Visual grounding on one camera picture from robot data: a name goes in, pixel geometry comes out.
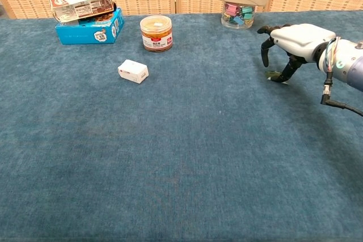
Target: plastic jar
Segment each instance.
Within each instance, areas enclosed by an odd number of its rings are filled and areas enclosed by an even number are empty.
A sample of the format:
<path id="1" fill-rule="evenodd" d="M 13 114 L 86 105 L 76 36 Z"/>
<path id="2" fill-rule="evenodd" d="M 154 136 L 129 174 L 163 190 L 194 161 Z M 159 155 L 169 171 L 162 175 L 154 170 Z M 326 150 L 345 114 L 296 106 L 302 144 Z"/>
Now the plastic jar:
<path id="1" fill-rule="evenodd" d="M 248 29 L 254 23 L 255 10 L 255 6 L 224 2 L 222 25 L 231 29 Z"/>
<path id="2" fill-rule="evenodd" d="M 152 52 L 162 52 L 172 47 L 171 19 L 164 15 L 152 15 L 140 21 L 143 46 Z"/>

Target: table surface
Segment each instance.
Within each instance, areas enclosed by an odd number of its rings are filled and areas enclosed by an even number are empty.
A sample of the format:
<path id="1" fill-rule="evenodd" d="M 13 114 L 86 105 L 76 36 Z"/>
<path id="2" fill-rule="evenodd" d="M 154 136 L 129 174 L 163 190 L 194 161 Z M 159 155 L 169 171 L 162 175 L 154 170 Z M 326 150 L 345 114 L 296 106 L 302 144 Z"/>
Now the table surface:
<path id="1" fill-rule="evenodd" d="M 362 11 L 170 15 L 173 47 L 61 45 L 53 19 L 0 20 L 0 240 L 362 241 L 363 119 L 320 105 L 325 75 L 266 80 L 256 30 L 312 23 L 362 40 Z M 121 79 L 131 59 L 150 76 Z M 271 49 L 269 70 L 288 59 Z M 335 100 L 363 109 L 334 81 Z"/>

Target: jar lid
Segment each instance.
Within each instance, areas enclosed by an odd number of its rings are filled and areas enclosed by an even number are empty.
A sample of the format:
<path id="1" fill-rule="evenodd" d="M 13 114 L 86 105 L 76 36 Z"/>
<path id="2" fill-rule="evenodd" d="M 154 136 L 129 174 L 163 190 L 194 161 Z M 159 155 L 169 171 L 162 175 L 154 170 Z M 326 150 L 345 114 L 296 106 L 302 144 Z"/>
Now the jar lid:
<path id="1" fill-rule="evenodd" d="M 152 15 L 140 21 L 140 28 L 148 33 L 162 33 L 171 28 L 171 19 L 164 15 Z"/>

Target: blue box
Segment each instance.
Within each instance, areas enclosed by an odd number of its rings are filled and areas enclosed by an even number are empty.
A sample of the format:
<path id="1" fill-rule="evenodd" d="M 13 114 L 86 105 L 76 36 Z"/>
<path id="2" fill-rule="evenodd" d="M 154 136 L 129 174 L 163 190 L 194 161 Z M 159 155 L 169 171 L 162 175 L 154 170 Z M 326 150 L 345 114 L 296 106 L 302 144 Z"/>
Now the blue box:
<path id="1" fill-rule="evenodd" d="M 112 44 L 116 41 L 124 26 L 120 8 L 110 14 L 91 19 L 58 23 L 56 31 L 64 45 L 74 44 Z"/>

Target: cardboard box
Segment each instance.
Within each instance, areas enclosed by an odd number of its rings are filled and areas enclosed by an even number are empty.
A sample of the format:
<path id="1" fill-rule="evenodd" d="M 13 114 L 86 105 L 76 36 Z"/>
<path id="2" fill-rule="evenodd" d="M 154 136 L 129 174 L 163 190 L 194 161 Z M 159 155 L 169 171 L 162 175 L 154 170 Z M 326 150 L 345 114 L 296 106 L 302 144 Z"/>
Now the cardboard box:
<path id="1" fill-rule="evenodd" d="M 149 76 L 146 65 L 131 60 L 125 60 L 123 64 L 119 66 L 118 71 L 122 78 L 139 84 Z"/>
<path id="2" fill-rule="evenodd" d="M 92 19 L 58 23 L 56 32 L 64 45 L 73 44 L 111 44 L 114 43 L 124 26 L 122 10 Z"/>
<path id="3" fill-rule="evenodd" d="M 70 22 L 113 11 L 112 0 L 49 0 L 54 18 Z"/>

